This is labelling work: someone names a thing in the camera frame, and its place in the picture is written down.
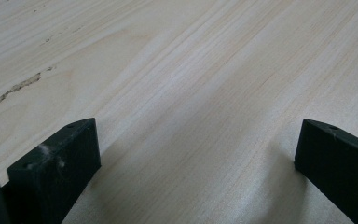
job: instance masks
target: wood grain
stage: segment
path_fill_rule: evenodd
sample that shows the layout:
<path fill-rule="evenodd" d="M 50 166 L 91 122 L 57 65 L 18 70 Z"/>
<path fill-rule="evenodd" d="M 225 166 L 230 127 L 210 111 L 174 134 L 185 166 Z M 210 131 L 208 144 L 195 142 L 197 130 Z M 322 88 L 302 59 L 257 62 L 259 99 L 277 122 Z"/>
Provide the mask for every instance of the wood grain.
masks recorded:
<path fill-rule="evenodd" d="M 358 0 L 0 0 L 0 99 L 1 184 L 97 119 L 64 223 L 351 223 L 293 159 L 304 118 L 358 136 Z"/>

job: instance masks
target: crack in wood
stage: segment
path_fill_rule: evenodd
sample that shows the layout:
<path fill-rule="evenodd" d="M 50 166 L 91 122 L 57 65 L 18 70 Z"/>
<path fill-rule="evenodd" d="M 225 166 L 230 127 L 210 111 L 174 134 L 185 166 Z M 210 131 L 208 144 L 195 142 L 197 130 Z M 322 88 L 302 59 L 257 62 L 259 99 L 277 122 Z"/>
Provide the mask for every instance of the crack in wood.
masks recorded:
<path fill-rule="evenodd" d="M 4 101 L 7 98 L 7 96 L 9 94 L 11 94 L 12 92 L 19 91 L 22 88 L 37 82 L 40 78 L 41 78 L 41 75 L 40 75 L 40 73 L 38 73 L 38 74 L 34 75 L 33 77 L 30 77 L 30 78 L 26 79 L 25 81 L 22 81 L 21 83 L 19 83 L 17 85 L 14 85 L 13 87 L 11 87 L 11 89 L 9 91 L 5 92 L 3 95 L 0 96 L 0 103 L 2 103 L 2 101 Z"/>

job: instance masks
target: dark mark on wood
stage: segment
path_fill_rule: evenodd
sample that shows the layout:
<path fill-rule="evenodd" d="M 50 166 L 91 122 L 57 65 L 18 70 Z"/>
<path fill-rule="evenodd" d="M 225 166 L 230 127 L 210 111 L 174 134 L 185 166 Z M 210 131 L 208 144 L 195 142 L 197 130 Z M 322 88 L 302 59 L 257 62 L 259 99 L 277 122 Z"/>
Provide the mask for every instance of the dark mark on wood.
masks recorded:
<path fill-rule="evenodd" d="M 27 80 L 22 81 L 21 83 L 19 83 L 19 84 L 17 84 L 17 85 L 14 85 L 14 86 L 10 89 L 10 91 L 7 91 L 7 92 L 5 92 L 3 95 L 0 96 L 0 103 L 1 103 L 2 101 L 4 101 L 4 100 L 7 98 L 7 96 L 8 96 L 9 94 L 11 94 L 12 92 L 19 91 L 19 90 L 21 90 L 22 88 L 24 88 L 24 87 L 26 87 L 26 86 L 29 86 L 29 85 L 31 85 L 31 84 L 37 82 L 40 78 L 41 78 L 40 73 L 38 73 L 38 74 L 34 75 L 33 77 L 30 77 L 30 78 L 28 78 Z"/>

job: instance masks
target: light wood surface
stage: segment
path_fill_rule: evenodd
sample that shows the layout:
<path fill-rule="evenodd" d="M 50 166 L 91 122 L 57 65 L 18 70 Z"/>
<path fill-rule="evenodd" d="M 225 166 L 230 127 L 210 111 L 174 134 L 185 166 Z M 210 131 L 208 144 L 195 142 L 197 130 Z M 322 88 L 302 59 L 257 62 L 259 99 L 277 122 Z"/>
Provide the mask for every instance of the light wood surface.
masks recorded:
<path fill-rule="evenodd" d="M 0 0 L 0 183 L 90 117 L 64 223 L 351 223 L 293 160 L 304 118 L 358 136 L 358 0 Z"/>

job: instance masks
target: wooden board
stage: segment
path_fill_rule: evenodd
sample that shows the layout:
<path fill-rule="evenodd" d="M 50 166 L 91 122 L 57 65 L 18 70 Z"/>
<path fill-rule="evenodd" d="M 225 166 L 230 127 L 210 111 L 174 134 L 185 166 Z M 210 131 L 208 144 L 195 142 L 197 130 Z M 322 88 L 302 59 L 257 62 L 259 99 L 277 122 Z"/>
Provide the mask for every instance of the wooden board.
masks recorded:
<path fill-rule="evenodd" d="M 304 118 L 358 136 L 358 0 L 0 0 L 0 183 L 90 117 L 64 223 L 351 223 L 293 159 Z"/>

